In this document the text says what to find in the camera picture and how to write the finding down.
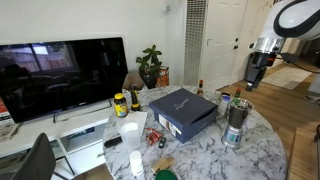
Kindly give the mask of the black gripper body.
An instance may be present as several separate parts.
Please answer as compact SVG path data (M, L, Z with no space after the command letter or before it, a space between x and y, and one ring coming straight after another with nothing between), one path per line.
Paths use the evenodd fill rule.
M253 88L257 88L268 67L271 67L275 61L275 53L255 52L252 54L247 67L245 80L252 83Z

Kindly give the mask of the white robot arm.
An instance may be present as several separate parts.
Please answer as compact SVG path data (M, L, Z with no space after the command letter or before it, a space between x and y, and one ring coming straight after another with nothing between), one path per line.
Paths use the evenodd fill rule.
M313 40L320 37L320 0L281 0L273 5L258 39L249 45L254 51L246 91L257 88L278 55L294 63L298 57L281 50L287 38Z

